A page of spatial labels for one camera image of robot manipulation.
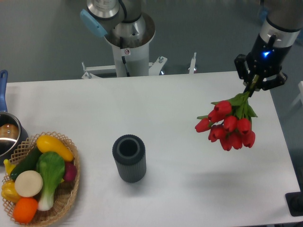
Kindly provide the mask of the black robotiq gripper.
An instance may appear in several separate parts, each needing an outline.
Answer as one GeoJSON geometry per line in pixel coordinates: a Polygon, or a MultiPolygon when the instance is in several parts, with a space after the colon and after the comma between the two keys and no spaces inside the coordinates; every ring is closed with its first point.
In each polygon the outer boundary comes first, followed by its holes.
{"type": "Polygon", "coordinates": [[[275,47],[275,43],[277,43],[277,39],[273,45],[268,45],[268,43],[258,35],[251,52],[249,52],[247,56],[239,54],[235,58],[234,64],[236,71],[239,79],[243,80],[246,89],[248,89],[250,85],[250,76],[245,62],[247,62],[250,73],[259,75],[255,85],[255,91],[270,90],[284,85],[287,81],[288,76],[281,72],[281,69],[282,62],[290,51],[291,46],[275,47]],[[268,77],[273,75],[275,75],[273,79],[268,79],[268,77]]]}

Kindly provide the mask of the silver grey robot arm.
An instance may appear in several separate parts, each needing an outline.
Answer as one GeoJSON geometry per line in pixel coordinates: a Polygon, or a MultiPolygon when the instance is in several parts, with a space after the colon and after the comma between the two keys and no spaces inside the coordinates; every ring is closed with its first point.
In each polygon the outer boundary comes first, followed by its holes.
{"type": "Polygon", "coordinates": [[[253,48],[234,60],[249,96],[256,90],[285,84],[287,75],[282,72],[282,62],[303,27],[301,0],[262,0],[260,4],[268,13],[253,48]]]}

